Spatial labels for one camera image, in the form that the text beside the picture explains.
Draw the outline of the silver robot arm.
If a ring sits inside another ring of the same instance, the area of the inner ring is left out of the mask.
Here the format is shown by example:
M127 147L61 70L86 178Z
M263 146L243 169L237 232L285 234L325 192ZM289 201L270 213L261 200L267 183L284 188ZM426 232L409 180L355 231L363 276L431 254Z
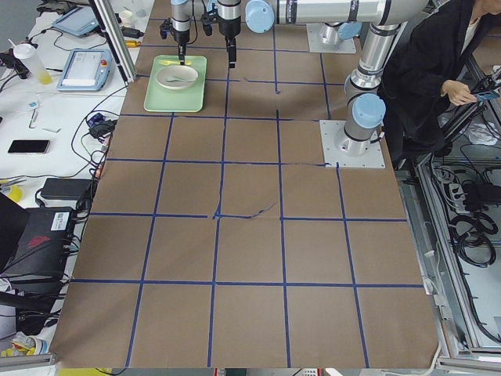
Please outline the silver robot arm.
M323 162L319 123L347 116L344 82L359 62L358 38L328 45L319 26L246 32L229 72L228 144L232 161Z
M236 37L241 32L241 23L254 33L262 34L276 24L296 24L299 14L298 1L172 1L171 18L162 24L160 36L171 33L178 45L178 61L186 64L186 46L190 39L191 23L201 22L204 33L212 35L212 26L218 25L225 37L229 68L236 66Z

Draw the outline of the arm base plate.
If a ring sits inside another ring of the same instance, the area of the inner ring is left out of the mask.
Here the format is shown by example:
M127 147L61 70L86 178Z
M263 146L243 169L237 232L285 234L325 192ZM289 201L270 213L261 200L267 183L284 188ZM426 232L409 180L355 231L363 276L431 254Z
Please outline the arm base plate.
M344 132L345 121L321 120L319 129L324 165L328 168L385 168L376 130L368 140L354 141Z
M340 39L337 29L324 23L310 23L306 25L309 52L355 54L354 38Z

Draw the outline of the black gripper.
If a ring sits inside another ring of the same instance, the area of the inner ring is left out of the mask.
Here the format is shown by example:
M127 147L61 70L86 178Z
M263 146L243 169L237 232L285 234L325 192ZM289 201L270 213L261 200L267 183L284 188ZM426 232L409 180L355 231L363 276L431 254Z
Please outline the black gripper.
M189 30L187 31L178 31L174 29L172 31L172 34L174 36L174 39L176 43L178 44L178 58L180 65L186 65L186 46L189 43L189 37L190 37L190 32Z
M225 37L226 51L228 53L228 61L230 62L229 68L234 69L236 67L236 36L241 31L241 17L236 19L227 20L221 16L217 16L218 29L220 34Z

